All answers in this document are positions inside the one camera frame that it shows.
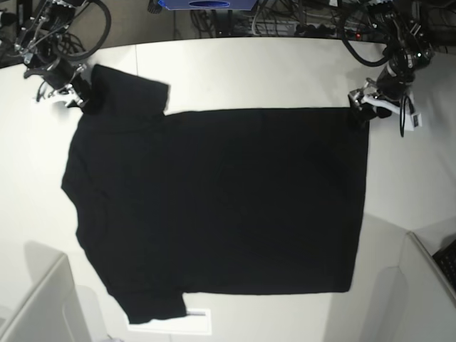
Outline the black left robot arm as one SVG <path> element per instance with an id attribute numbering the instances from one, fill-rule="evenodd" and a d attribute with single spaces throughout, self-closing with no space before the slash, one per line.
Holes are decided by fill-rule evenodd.
<path id="1" fill-rule="evenodd" d="M 346 21 L 361 12 L 368 18 L 367 27 L 385 36 L 383 57 L 378 61 L 362 58 L 349 43 Z M 367 78 L 362 87 L 348 94 L 349 123 L 364 128 L 374 118 L 399 116 L 400 134 L 423 125 L 422 114 L 416 108 L 411 86 L 415 72 L 430 65 L 434 51 L 423 25 L 398 9 L 392 1 L 353 4 L 338 21 L 343 45 L 359 63 L 367 67 L 383 67 L 375 79 Z"/>

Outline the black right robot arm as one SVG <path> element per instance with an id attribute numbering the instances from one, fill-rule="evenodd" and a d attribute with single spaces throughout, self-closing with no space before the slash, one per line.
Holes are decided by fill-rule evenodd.
<path id="1" fill-rule="evenodd" d="M 89 6 L 104 15 L 103 32 L 87 49 L 69 29 Z M 109 8 L 103 1 L 42 1 L 38 11 L 21 28 L 14 52 L 25 65 L 24 79 L 42 80 L 36 103 L 63 103 L 67 108 L 84 108 L 90 101 L 90 83 L 83 77 L 86 61 L 105 43 L 112 24 Z"/>

